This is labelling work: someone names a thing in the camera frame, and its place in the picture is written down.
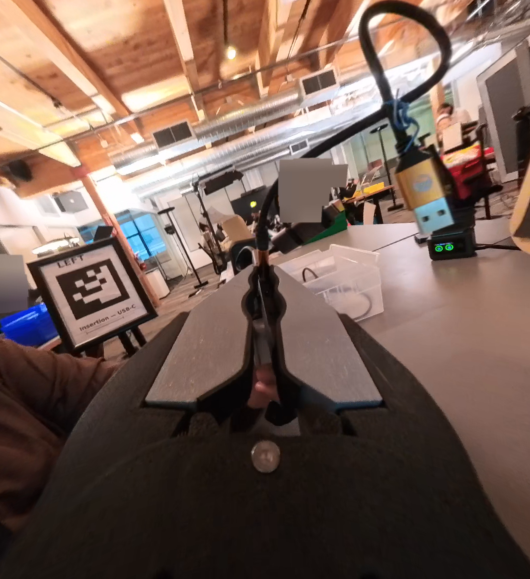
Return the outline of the clear plastic bin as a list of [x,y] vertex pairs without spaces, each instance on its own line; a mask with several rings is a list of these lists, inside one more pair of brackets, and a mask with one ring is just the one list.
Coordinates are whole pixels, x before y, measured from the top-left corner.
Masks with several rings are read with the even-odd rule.
[[358,322],[384,312],[376,252],[331,244],[279,267],[338,313]]

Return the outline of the blue twist tie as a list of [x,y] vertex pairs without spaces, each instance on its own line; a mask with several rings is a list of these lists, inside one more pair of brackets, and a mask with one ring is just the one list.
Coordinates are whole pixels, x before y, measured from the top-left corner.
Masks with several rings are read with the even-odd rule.
[[420,125],[410,114],[410,105],[401,98],[392,98],[384,102],[386,116],[396,139],[398,154],[405,155],[416,148]]

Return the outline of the framed marker sign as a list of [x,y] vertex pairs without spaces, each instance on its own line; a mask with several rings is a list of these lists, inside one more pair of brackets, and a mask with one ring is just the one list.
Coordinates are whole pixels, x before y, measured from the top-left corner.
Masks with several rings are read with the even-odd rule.
[[132,261],[115,237],[37,259],[27,267],[71,354],[157,317]]

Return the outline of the red jacket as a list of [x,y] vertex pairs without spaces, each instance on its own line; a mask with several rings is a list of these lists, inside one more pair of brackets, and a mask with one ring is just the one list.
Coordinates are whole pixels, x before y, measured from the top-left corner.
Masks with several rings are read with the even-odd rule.
[[481,153],[477,142],[454,153],[443,154],[441,159],[455,181],[460,201],[480,198],[495,185],[488,169],[495,161],[493,147],[485,147]]

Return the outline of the blue plastic bin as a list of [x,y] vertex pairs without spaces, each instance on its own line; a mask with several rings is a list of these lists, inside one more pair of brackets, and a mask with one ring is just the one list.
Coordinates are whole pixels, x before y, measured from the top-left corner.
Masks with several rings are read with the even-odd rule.
[[41,346],[59,336],[44,303],[3,317],[0,326],[5,338],[23,346]]

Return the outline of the silver ceiling duct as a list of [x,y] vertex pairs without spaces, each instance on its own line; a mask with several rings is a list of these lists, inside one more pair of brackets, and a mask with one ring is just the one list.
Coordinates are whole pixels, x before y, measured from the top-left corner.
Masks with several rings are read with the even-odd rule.
[[147,169],[161,161],[189,153],[207,144],[264,125],[290,113],[327,102],[349,91],[358,72],[339,71],[334,67],[302,78],[295,86],[271,97],[194,125],[183,120],[153,132],[152,139],[110,157],[110,163],[122,176]]

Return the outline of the grey partition panel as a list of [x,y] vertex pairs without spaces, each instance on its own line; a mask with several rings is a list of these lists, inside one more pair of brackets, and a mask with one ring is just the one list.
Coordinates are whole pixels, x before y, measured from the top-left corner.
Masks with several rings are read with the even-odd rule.
[[513,116],[530,105],[530,35],[477,77],[501,182],[518,177]]

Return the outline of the black braided cable gold plug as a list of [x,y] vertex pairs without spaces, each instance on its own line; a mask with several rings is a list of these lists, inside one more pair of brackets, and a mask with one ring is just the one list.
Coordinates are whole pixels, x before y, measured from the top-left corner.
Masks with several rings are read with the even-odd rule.
[[[434,73],[403,97],[394,97],[384,68],[379,61],[370,34],[370,21],[381,14],[395,14],[418,23],[435,40],[440,51],[440,63]],[[404,1],[379,1],[370,6],[362,15],[359,24],[359,40],[365,60],[373,76],[383,104],[380,110],[354,123],[334,137],[324,141],[313,149],[307,159],[314,158],[333,148],[336,144],[347,140],[353,134],[368,128],[379,120],[387,118],[384,102],[392,98],[401,98],[411,103],[431,89],[449,69],[452,49],[449,37],[443,26],[426,10]],[[261,294],[262,317],[265,327],[265,267],[269,266],[269,236],[267,230],[267,216],[274,202],[279,201],[279,187],[281,174],[265,197],[257,226],[255,229],[257,268],[259,270],[259,291]],[[431,235],[434,231],[453,225],[454,220],[447,202],[447,194],[441,178],[435,167],[432,154],[418,147],[411,149],[405,155],[399,155],[399,164],[396,169],[396,185],[399,188],[406,207],[413,211],[420,233]]]

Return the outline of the black chair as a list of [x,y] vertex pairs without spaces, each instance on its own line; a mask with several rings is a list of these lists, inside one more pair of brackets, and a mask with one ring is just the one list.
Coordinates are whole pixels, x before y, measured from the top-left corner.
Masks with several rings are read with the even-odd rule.
[[495,161],[494,150],[485,145],[485,123],[475,121],[459,125],[462,143],[449,149],[442,156],[442,162],[453,178],[452,197],[455,206],[477,208],[483,201],[485,220],[492,220],[490,196],[502,191],[502,185],[495,183],[490,165]]

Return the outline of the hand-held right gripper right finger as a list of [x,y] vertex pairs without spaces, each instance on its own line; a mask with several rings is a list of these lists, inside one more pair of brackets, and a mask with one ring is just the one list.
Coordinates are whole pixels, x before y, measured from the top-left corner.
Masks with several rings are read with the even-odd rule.
[[338,313],[277,266],[265,267],[265,343],[282,407],[382,405]]

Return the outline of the person's left forearm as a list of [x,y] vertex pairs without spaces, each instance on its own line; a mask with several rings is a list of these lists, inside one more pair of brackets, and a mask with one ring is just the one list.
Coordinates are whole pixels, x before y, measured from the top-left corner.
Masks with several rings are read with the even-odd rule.
[[0,337],[0,525],[26,524],[74,426],[121,364]]

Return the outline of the black tripod stand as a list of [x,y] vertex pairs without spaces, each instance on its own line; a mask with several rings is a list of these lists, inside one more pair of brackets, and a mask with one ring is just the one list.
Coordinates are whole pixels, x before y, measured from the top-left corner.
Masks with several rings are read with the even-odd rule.
[[164,230],[167,236],[176,241],[176,246],[182,256],[184,263],[187,266],[187,272],[192,272],[194,278],[196,279],[196,284],[193,285],[193,291],[189,294],[188,298],[193,298],[201,293],[207,285],[207,281],[201,281],[200,275],[197,268],[193,264],[189,253],[186,249],[185,243],[183,242],[182,236],[180,235],[178,227],[175,225],[172,213],[174,212],[174,207],[166,207],[158,211],[157,215],[160,218],[165,218],[166,223],[164,224]]

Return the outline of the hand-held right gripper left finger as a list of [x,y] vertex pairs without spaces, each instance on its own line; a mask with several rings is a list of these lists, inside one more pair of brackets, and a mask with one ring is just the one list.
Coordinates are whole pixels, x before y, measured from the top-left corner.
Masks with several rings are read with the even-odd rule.
[[252,276],[251,267],[244,269],[190,311],[145,397],[147,406],[201,408],[249,368]]

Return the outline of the black charger with green lights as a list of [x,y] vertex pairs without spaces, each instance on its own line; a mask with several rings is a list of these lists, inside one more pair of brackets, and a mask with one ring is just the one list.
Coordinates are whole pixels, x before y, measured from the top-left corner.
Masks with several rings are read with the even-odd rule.
[[434,231],[428,238],[427,247],[432,261],[475,257],[475,208],[458,209],[454,224]]

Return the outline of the green wedge-shaped box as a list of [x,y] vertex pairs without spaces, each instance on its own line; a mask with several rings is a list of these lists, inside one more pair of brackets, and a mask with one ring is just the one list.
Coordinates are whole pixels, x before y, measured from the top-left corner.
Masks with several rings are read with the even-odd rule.
[[319,240],[331,237],[345,231],[349,227],[349,221],[346,212],[340,212],[334,219],[333,223],[318,235],[313,236],[306,244],[317,242]]

